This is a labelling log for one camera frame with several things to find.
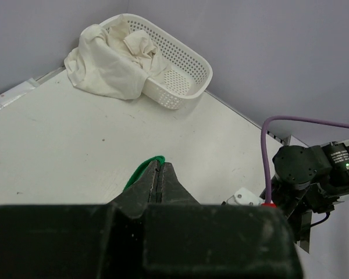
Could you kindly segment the green t shirt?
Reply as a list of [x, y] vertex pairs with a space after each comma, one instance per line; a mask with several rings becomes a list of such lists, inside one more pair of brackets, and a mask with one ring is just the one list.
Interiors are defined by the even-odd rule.
[[128, 182], [126, 183], [123, 191], [129, 189], [146, 171], [149, 164], [153, 161], [158, 161], [160, 165], [163, 165], [165, 163], [165, 157], [162, 155], [154, 156], [152, 158], [149, 158], [142, 162], [134, 171], [134, 173], [129, 178]]

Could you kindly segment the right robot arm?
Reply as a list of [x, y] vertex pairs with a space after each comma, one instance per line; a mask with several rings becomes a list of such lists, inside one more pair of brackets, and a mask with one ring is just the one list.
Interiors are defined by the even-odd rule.
[[327, 213], [349, 195], [349, 139], [311, 147], [284, 146], [273, 157], [272, 201], [286, 217]]

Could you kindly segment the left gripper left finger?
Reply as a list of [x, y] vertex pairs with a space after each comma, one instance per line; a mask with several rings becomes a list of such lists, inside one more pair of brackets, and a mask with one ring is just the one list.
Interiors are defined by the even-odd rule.
[[161, 164], [155, 160], [143, 175], [128, 189], [108, 203], [107, 216], [113, 220], [118, 215], [128, 219], [139, 219], [148, 208], [165, 206], [159, 201], [158, 181]]

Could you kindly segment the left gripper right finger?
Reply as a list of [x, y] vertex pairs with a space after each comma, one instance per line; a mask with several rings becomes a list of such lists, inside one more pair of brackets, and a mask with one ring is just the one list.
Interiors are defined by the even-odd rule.
[[159, 172], [159, 203], [171, 205], [199, 205], [200, 203], [181, 185], [171, 163], [164, 163]]

